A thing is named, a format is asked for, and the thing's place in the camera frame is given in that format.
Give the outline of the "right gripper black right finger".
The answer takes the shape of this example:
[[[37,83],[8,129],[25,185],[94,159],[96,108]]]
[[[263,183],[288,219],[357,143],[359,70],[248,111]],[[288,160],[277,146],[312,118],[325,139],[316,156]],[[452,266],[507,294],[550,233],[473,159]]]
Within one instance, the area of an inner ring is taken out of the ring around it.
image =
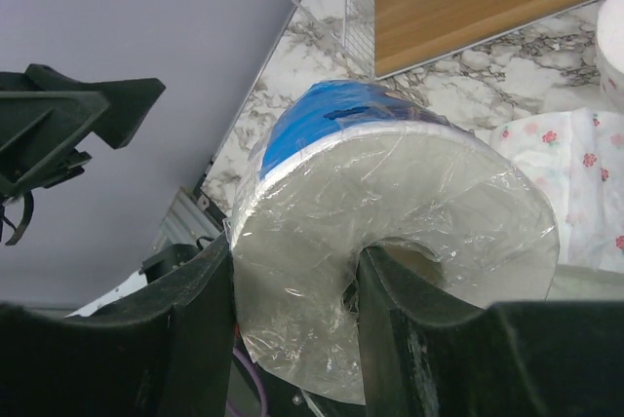
[[[503,302],[480,309],[383,249],[357,271],[370,416],[619,416],[623,306]]]

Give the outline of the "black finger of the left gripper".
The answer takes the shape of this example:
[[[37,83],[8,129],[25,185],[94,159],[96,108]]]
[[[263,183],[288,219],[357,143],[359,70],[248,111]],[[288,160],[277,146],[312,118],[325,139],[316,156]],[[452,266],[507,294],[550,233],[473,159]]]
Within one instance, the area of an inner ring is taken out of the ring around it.
[[[76,146],[94,133],[127,146],[165,91],[156,78],[85,83],[30,64],[1,74],[1,196],[50,188],[84,172]]]

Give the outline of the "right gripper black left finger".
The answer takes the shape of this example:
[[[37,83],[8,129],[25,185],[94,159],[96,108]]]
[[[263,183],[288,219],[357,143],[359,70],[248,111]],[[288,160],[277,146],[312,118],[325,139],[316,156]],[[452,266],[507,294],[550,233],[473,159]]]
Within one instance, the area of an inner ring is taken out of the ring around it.
[[[222,416],[235,314],[219,236],[89,317],[1,306],[4,416]]]

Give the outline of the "blue-bottom paper roll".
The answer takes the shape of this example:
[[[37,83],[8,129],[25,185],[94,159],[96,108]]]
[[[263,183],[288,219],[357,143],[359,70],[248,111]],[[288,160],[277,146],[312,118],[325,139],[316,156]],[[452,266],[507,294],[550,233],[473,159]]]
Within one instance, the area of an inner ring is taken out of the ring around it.
[[[478,307],[542,300],[559,257],[546,196],[472,133],[393,91],[313,85],[254,147],[227,228],[238,323],[264,370],[365,400],[354,284],[368,246],[421,249]]]

